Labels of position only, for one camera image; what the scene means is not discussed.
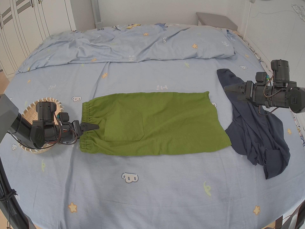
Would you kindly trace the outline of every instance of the white wardrobe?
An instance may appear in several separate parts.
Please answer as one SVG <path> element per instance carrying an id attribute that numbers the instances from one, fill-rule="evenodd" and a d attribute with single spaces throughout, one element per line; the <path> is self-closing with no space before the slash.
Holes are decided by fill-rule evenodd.
<path id="1" fill-rule="evenodd" d="M 49 35 L 94 28 L 91 0 L 0 0 L 0 65 L 11 79 Z"/>

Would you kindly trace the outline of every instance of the white wall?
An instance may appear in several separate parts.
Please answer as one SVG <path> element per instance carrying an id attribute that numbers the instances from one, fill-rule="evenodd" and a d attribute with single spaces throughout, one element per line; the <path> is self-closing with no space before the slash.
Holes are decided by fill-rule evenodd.
<path id="1" fill-rule="evenodd" d="M 244 5 L 245 0 L 228 0 L 226 15 L 237 26 L 241 25 Z"/>
<path id="2" fill-rule="evenodd" d="M 226 15 L 228 0 L 98 0 L 104 26 L 198 24 L 196 12 Z"/>

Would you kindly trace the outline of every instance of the dark gray shirt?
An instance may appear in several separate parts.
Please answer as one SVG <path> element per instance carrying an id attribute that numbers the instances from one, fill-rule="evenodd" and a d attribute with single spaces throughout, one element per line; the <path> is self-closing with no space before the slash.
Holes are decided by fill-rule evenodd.
<path id="1" fill-rule="evenodd" d="M 223 88 L 244 82 L 229 69 L 219 69 L 217 75 Z M 274 114 L 258 114 L 258 108 L 252 103 L 238 101 L 236 93 L 225 93 L 233 107 L 233 121 L 226 133 L 234 150 L 247 155 L 252 164 L 264 166 L 266 179 L 281 174 L 290 159 L 282 121 Z"/>

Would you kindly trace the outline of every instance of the patch pocket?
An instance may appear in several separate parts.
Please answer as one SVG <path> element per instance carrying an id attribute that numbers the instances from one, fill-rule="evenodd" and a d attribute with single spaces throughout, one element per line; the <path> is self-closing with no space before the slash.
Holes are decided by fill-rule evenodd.
<path id="1" fill-rule="evenodd" d="M 105 141 L 139 141 L 144 136 L 142 114 L 136 110 L 116 109 L 105 124 Z"/>

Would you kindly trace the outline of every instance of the green skirt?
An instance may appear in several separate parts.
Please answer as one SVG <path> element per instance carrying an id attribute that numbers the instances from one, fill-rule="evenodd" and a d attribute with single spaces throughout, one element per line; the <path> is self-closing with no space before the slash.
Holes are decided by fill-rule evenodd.
<path id="1" fill-rule="evenodd" d="M 83 103 L 80 149 L 108 155 L 179 155 L 213 152 L 231 142 L 209 92 L 112 94 Z"/>

